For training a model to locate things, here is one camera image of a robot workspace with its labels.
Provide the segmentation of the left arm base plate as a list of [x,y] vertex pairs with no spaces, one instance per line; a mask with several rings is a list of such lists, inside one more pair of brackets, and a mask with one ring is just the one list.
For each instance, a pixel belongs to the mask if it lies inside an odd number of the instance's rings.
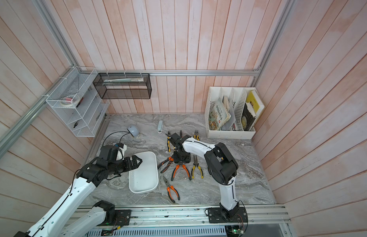
[[130,223],[131,210],[130,209],[111,209],[106,212],[104,222],[105,226],[128,226]]

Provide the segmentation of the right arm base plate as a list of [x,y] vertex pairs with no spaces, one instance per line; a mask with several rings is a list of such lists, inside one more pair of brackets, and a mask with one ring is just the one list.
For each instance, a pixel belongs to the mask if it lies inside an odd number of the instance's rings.
[[228,211],[223,207],[207,208],[205,213],[209,222],[213,224],[219,223],[240,223],[248,224],[248,214],[244,207],[235,206],[234,209]]

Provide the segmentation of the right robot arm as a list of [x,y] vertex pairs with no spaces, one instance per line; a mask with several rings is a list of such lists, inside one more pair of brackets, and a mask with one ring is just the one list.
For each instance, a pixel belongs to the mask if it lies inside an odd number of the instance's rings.
[[221,202],[220,210],[228,219],[236,215],[239,204],[236,198],[235,177],[238,164],[224,143],[208,144],[186,135],[174,133],[169,139],[174,147],[174,155],[179,158],[191,154],[204,158],[209,174],[219,184]]

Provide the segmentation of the orange long nose pliers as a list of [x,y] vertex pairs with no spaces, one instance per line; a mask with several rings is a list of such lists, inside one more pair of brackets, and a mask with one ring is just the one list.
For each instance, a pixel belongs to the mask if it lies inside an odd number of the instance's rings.
[[167,186],[167,192],[168,192],[168,196],[169,196],[169,199],[171,200],[172,203],[175,203],[175,199],[172,197],[172,194],[174,193],[177,197],[177,200],[180,200],[180,195],[178,193],[178,191],[174,188],[174,186],[172,186],[169,181],[165,178],[165,176],[163,176],[163,180],[164,180],[164,183],[165,185]]

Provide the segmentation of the white plastic storage box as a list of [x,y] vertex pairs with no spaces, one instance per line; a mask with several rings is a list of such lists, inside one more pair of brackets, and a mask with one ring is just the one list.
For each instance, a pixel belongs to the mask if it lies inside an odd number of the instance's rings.
[[156,155],[150,151],[135,155],[142,163],[137,169],[129,172],[129,189],[134,194],[153,191],[159,184]]

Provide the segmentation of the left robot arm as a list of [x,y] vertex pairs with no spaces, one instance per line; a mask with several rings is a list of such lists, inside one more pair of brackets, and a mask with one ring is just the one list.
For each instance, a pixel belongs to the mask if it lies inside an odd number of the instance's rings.
[[51,209],[26,232],[18,231],[17,237],[82,237],[99,224],[114,228],[118,222],[114,204],[99,201],[70,225],[67,222],[81,203],[109,175],[120,177],[122,173],[137,169],[142,159],[124,156],[124,149],[117,145],[103,146],[100,155],[84,165],[75,174],[71,186]]

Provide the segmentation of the yellow black combination pliers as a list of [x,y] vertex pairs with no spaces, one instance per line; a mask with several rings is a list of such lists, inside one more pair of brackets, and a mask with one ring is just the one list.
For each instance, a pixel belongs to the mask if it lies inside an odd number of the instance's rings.
[[171,133],[170,131],[168,131],[165,135],[167,136],[167,149],[168,149],[168,152],[170,153],[171,152],[171,147],[170,147]]

